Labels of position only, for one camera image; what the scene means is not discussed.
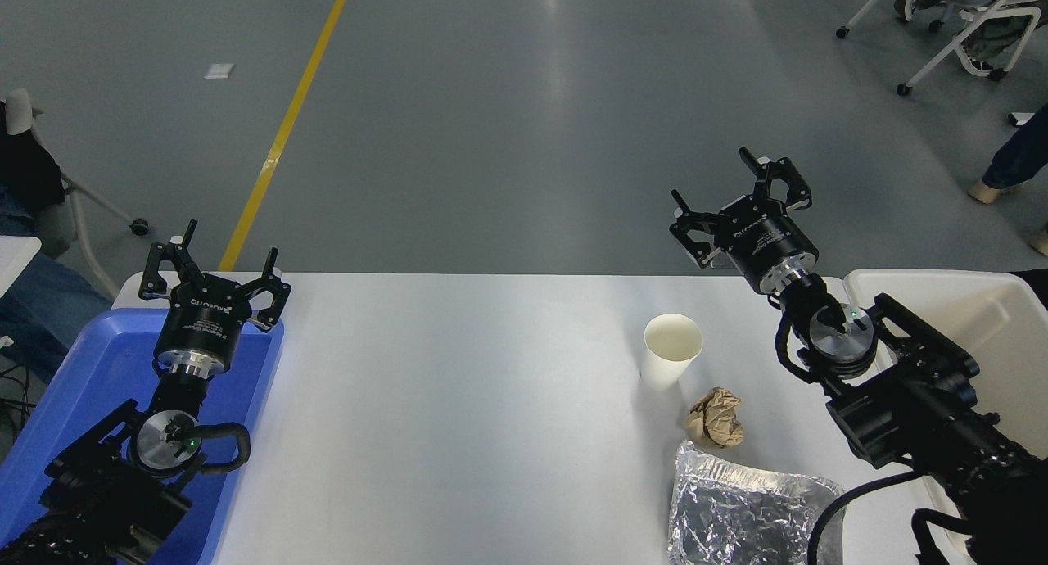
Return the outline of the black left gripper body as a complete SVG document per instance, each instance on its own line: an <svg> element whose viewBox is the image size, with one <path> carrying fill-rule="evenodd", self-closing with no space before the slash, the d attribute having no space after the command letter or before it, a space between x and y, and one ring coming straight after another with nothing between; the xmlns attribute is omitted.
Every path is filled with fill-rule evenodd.
<svg viewBox="0 0 1048 565"><path fill-rule="evenodd" d="M208 274L201 285L181 282L169 296L169 313L155 346L160 364L187 354L202 354L215 364L231 364L243 324L252 316L241 284Z"/></svg>

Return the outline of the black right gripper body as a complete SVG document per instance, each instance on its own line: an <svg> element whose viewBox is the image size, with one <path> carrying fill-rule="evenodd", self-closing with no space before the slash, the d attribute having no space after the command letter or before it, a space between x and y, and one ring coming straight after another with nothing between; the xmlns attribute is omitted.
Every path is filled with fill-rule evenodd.
<svg viewBox="0 0 1048 565"><path fill-rule="evenodd" d="M719 211L716 247L752 288L784 288L815 270L818 251L774 199L738 198Z"/></svg>

